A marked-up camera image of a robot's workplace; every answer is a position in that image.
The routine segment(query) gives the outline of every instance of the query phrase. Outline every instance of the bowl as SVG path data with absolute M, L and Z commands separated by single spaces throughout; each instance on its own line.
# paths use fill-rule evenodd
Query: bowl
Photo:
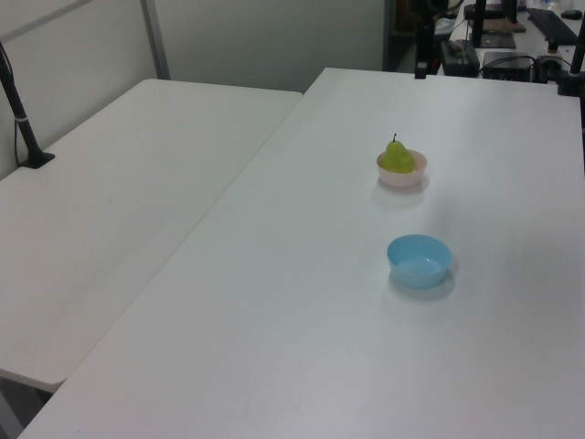
M 382 183 L 391 187 L 404 188 L 416 186 L 422 181 L 424 169 L 427 167 L 427 157 L 418 151 L 413 151 L 411 149 L 408 151 L 412 154 L 412 158 L 414 159 L 414 171 L 409 172 L 408 174 L 400 174 L 398 172 L 390 172 L 383 169 L 380 164 L 386 153 L 384 152 L 378 156 L 376 163 L 378 164 L 378 172 Z
M 411 288 L 430 288 L 440 284 L 452 255 L 444 243 L 427 235 L 404 235 L 388 246 L 392 277 Z

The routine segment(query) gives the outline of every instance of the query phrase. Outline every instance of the white wall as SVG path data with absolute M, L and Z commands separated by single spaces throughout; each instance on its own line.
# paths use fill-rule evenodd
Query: white wall
M 173 80 L 305 92 L 325 67 L 382 70 L 385 0 L 154 3 Z
M 92 0 L 7 42 L 5 50 L 42 149 L 156 76 L 139 0 Z M 13 124 L 0 91 L 0 178 L 16 168 Z M 20 137 L 19 144 L 22 161 Z

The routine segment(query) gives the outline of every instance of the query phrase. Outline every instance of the green pear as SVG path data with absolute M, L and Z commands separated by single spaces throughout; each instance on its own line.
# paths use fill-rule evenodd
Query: green pear
M 382 169 L 397 174 L 408 174 L 414 171 L 414 159 L 412 154 L 404 147 L 402 142 L 396 140 L 396 135 L 386 148 L 386 154 L 382 158 Z

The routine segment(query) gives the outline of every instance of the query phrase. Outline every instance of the table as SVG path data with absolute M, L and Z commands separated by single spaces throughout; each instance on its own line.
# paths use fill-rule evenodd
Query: table
M 459 14 L 457 15 L 457 19 L 455 25 L 458 25 L 463 21 L 463 8 L 466 5 L 473 5 L 475 3 L 474 0 L 465 0 L 459 9 Z M 545 3 L 541 0 L 527 0 L 527 7 L 534 7 L 540 9 L 550 9 L 554 11 L 558 16 L 560 16 L 561 12 L 570 10 L 570 9 L 580 9 L 581 11 L 585 9 L 585 2 L 582 0 L 560 0 L 550 3 Z M 480 60 L 481 65 L 484 65 L 484 54 L 487 51 L 497 51 L 497 52 L 524 52 L 528 55 L 536 58 L 540 55 L 547 55 L 547 48 L 548 43 L 545 41 L 544 34 L 540 32 L 538 27 L 531 21 L 528 20 L 528 12 L 518 12 L 517 13 L 517 20 L 519 23 L 522 23 L 526 27 L 526 32 L 524 33 L 515 33 L 514 34 L 514 41 L 516 42 L 516 48 L 497 48 L 497 49 L 485 49 L 485 48 L 477 48 L 475 51 L 477 52 L 477 58 Z M 579 34 L 581 20 L 567 20 L 563 18 L 563 21 L 567 24 L 567 26 L 575 32 L 575 35 Z M 466 24 L 463 23 L 457 28 L 455 28 L 451 34 L 450 40 L 457 40 L 457 39 L 465 39 L 466 36 Z M 471 39 L 472 29 L 469 27 L 469 34 L 468 38 Z M 570 63 L 573 60 L 573 54 L 575 53 L 575 46 L 559 46 L 557 55 L 562 56 L 564 60 Z M 569 65 L 563 63 L 563 69 L 568 70 Z
M 147 80 L 0 183 L 0 376 L 54 391 L 299 93 Z
M 584 206 L 578 99 L 327 69 L 22 439 L 581 438 Z M 444 284 L 389 280 L 412 232 Z

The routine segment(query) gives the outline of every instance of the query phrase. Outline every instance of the pink bowl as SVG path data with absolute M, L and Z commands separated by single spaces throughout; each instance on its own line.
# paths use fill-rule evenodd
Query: pink bowl
M 408 151 L 412 154 L 412 158 L 414 159 L 414 171 L 409 172 L 408 174 L 399 174 L 383 169 L 380 164 L 386 153 L 382 153 L 378 156 L 376 163 L 378 163 L 378 172 L 382 183 L 391 187 L 404 188 L 416 186 L 422 181 L 424 169 L 427 167 L 427 157 L 411 149 Z

